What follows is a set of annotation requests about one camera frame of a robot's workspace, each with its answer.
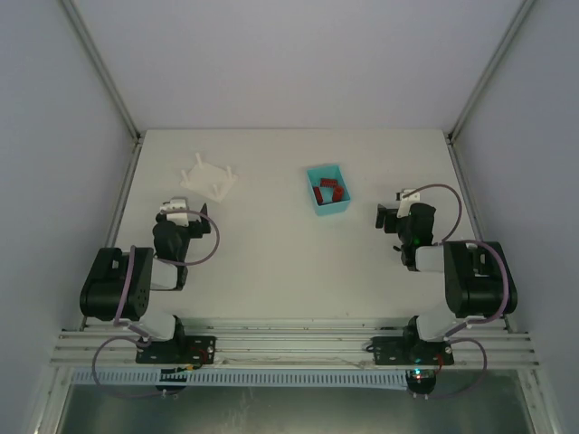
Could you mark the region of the red spring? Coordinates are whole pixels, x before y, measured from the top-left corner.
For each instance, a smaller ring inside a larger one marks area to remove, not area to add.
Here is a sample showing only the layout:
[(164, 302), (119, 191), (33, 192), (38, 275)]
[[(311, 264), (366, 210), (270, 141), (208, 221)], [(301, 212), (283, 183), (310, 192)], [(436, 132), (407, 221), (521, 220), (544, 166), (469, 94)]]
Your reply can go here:
[(341, 186), (337, 185), (333, 190), (332, 202), (333, 203), (341, 202), (343, 199), (343, 195), (344, 195), (344, 189)]
[(317, 186), (314, 186), (313, 192), (314, 192), (317, 204), (322, 205), (324, 203), (324, 199), (323, 199), (323, 195), (322, 195), (320, 189)]
[(338, 186), (338, 181), (332, 178), (321, 178), (319, 185), (324, 188), (335, 188)]

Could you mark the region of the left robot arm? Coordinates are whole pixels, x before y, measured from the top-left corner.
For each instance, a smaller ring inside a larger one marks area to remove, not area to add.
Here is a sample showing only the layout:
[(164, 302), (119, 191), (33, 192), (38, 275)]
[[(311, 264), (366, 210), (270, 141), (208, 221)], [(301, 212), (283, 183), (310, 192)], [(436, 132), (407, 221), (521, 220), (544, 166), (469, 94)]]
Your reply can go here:
[(181, 318), (149, 306), (152, 292), (184, 289), (188, 269), (215, 254), (212, 249), (202, 259), (186, 259), (190, 242), (210, 233), (218, 247), (221, 235), (206, 205), (195, 212), (185, 199), (163, 203), (151, 247), (99, 249), (81, 289), (82, 314), (133, 333), (137, 363), (175, 364), (180, 371), (213, 363), (214, 337), (188, 335)]

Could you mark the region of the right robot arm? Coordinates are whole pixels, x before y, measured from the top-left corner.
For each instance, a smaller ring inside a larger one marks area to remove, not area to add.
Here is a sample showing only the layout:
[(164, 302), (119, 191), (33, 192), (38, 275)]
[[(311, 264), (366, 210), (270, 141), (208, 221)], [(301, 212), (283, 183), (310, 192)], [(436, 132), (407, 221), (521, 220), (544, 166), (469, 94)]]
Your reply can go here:
[(395, 234), (403, 265), (411, 272), (443, 276), (444, 300), (430, 311), (412, 317), (399, 336), (376, 336), (367, 352), (377, 365), (452, 364), (450, 340), (472, 325), (486, 324), (512, 314), (517, 288), (504, 251), (495, 241), (433, 243), (436, 209), (413, 203), (405, 213), (377, 206), (375, 227)]

